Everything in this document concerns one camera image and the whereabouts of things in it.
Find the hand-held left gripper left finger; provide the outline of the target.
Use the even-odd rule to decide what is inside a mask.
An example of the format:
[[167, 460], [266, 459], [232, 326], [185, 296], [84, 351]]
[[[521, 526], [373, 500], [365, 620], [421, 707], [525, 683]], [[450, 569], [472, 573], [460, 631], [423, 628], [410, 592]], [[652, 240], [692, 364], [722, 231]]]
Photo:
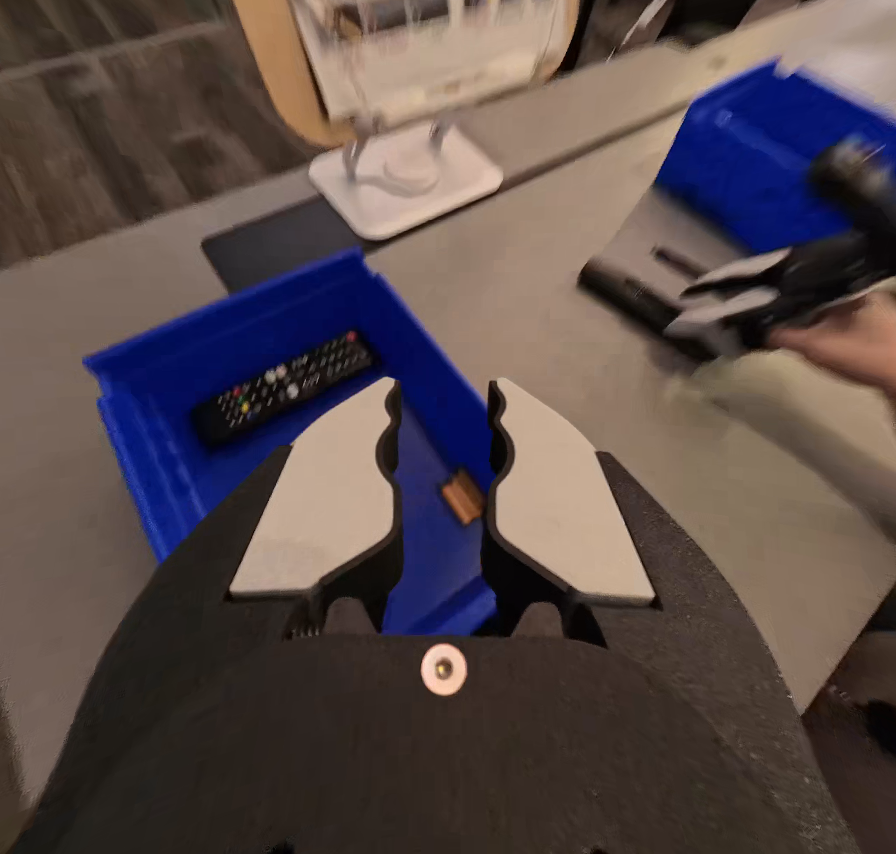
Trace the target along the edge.
[[400, 385], [381, 378], [297, 436], [230, 581], [232, 598], [321, 592], [387, 540], [399, 511], [390, 450], [399, 423]]

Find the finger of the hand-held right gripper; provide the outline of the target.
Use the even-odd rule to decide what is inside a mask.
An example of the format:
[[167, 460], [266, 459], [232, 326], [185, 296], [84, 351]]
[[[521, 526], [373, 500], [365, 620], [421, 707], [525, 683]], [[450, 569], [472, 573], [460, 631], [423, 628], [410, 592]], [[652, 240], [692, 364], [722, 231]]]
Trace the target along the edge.
[[678, 316], [664, 329], [664, 338], [697, 346], [711, 357], [735, 357], [766, 349], [769, 322], [778, 293], [754, 288], [727, 299], [683, 300]]
[[718, 299], [733, 299], [737, 296], [756, 294], [778, 299], [783, 269], [787, 266], [792, 253], [793, 248], [788, 247], [731, 261], [697, 277], [681, 292], [681, 298], [711, 296]]

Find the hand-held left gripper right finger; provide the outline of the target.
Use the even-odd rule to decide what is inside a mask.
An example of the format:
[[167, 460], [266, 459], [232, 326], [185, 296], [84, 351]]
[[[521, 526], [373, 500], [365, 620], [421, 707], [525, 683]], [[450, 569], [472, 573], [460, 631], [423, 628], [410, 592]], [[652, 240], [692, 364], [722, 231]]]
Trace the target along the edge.
[[489, 421], [489, 540], [562, 600], [652, 605], [656, 592], [590, 441], [508, 378], [489, 385]]

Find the black battery cover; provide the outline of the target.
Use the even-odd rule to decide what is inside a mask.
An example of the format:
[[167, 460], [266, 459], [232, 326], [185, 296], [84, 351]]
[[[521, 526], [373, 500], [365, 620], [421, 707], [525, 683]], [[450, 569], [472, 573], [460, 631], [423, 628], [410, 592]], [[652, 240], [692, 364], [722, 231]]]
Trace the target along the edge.
[[705, 266], [700, 265], [687, 255], [678, 254], [678, 252], [669, 250], [665, 247], [654, 246], [651, 255], [656, 261], [667, 265], [677, 273], [691, 280], [696, 280], [709, 271]]

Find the black remote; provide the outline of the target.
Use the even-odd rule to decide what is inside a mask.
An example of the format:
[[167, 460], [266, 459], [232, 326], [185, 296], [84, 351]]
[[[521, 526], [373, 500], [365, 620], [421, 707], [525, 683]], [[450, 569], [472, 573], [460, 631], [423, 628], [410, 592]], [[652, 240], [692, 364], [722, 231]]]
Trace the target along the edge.
[[681, 309], [643, 280], [625, 274], [600, 258], [592, 258], [581, 268], [577, 286], [680, 355], [699, 364], [710, 363], [717, 358], [700, 340], [666, 334], [666, 329], [678, 318]]
[[231, 384], [194, 407], [191, 423], [206, 448], [218, 449], [379, 365], [380, 355], [366, 337], [350, 330]]

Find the blue plastic bin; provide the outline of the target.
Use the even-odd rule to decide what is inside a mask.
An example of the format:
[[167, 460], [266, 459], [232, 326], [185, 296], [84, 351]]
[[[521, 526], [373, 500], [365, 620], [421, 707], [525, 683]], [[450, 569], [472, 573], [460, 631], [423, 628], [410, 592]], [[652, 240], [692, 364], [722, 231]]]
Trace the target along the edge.
[[894, 112], [768, 62], [689, 106], [655, 184], [751, 254], [850, 228], [810, 187], [812, 161], [851, 137], [894, 163]]
[[[350, 331], [379, 358], [364, 376], [217, 451], [199, 440], [194, 407]], [[368, 383], [397, 379], [405, 562], [384, 629], [469, 635], [495, 613], [495, 595], [480, 572], [481, 524], [463, 527], [441, 492], [460, 469], [482, 492], [490, 486], [486, 402], [359, 249], [86, 356], [84, 366], [98, 382], [99, 415], [160, 564], [278, 445]]]

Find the person's right hand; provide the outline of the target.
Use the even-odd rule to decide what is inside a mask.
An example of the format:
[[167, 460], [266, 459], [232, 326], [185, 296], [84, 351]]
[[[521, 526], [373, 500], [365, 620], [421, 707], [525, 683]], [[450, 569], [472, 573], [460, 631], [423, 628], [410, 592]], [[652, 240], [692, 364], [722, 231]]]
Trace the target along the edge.
[[808, 327], [774, 330], [766, 345], [895, 402], [895, 304], [889, 293], [834, 307]]

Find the dark rectangular table panel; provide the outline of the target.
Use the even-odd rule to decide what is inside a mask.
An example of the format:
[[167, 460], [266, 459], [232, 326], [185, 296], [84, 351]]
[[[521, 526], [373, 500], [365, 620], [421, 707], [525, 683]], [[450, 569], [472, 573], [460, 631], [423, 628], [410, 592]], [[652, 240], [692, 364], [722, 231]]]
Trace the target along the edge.
[[232, 295], [348, 250], [373, 253], [379, 244], [355, 234], [326, 199], [312, 198], [211, 235], [201, 247]]

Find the instruction sheet on stand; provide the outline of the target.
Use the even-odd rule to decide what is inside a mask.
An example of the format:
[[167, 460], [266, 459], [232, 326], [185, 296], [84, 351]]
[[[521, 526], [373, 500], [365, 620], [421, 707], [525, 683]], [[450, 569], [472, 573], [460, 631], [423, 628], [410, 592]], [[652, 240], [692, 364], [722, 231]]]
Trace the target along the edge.
[[274, 109], [310, 144], [332, 149], [355, 137], [347, 120], [331, 120], [297, 30], [289, 0], [230, 0]]

